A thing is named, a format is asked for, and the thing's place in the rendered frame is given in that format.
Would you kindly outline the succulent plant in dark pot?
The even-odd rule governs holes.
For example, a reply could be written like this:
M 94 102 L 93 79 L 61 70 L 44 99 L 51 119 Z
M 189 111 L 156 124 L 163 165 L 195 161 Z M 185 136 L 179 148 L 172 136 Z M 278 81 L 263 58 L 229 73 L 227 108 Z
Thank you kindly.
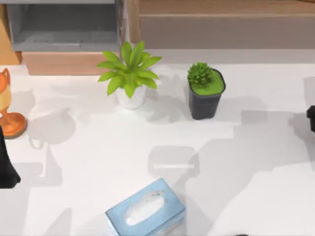
M 188 69 L 189 109 L 193 119 L 213 118 L 226 89 L 220 71 L 205 62 L 192 64 Z

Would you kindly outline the leafy plant in white pot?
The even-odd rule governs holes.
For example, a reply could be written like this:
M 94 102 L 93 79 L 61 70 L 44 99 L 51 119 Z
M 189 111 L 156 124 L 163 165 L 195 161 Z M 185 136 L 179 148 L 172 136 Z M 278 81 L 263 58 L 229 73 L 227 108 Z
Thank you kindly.
M 144 50 L 141 41 L 132 47 L 125 41 L 121 47 L 121 55 L 111 51 L 103 51 L 105 60 L 97 67 L 108 69 L 98 79 L 108 81 L 106 94 L 116 94 L 118 103 L 129 110 L 140 108 L 145 100 L 146 88 L 157 89 L 158 75 L 151 67 L 161 61 L 161 56 L 152 56 Z

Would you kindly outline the light blue tissue box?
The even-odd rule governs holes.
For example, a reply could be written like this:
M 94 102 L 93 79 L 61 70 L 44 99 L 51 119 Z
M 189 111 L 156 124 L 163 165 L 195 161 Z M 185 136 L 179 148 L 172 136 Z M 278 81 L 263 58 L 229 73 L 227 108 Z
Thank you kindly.
M 109 236 L 166 236 L 186 216 L 186 208 L 159 178 L 105 212 Z

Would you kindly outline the pale wooden drawer front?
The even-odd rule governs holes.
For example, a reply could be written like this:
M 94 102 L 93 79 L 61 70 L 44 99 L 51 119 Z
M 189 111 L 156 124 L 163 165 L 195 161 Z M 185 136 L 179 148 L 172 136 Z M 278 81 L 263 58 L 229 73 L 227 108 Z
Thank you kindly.
M 102 52 L 22 52 L 30 75 L 101 75 L 106 60 Z

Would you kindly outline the wooden cupboard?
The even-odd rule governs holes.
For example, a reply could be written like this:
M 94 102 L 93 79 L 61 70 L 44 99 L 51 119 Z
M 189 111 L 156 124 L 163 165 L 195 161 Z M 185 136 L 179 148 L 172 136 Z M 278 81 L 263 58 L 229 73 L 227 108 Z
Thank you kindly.
M 126 0 L 148 49 L 315 49 L 315 0 Z

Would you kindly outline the grey cabinet with dark inside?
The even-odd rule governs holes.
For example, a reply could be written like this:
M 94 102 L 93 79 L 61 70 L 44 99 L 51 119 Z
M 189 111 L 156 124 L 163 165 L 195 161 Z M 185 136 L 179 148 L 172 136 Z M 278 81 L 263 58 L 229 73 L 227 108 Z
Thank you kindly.
M 22 52 L 101 52 L 120 47 L 122 0 L 0 0 L 12 47 Z

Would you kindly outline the orange trophy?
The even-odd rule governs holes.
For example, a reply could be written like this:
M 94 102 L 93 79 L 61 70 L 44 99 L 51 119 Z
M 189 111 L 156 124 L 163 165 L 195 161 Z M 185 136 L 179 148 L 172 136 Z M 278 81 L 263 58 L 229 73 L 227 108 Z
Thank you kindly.
M 11 78 L 7 68 L 0 72 L 0 127 L 6 139 L 14 139 L 27 129 L 27 119 L 18 112 L 8 112 L 12 103 Z

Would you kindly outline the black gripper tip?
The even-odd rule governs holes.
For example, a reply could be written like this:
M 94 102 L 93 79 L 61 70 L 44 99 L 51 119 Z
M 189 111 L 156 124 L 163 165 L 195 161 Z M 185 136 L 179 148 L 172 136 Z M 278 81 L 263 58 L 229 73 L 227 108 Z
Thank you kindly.
M 0 126 L 0 189 L 12 189 L 20 182 L 21 177 L 10 161 Z
M 307 109 L 306 116 L 310 121 L 310 130 L 315 133 L 315 105 L 311 105 Z

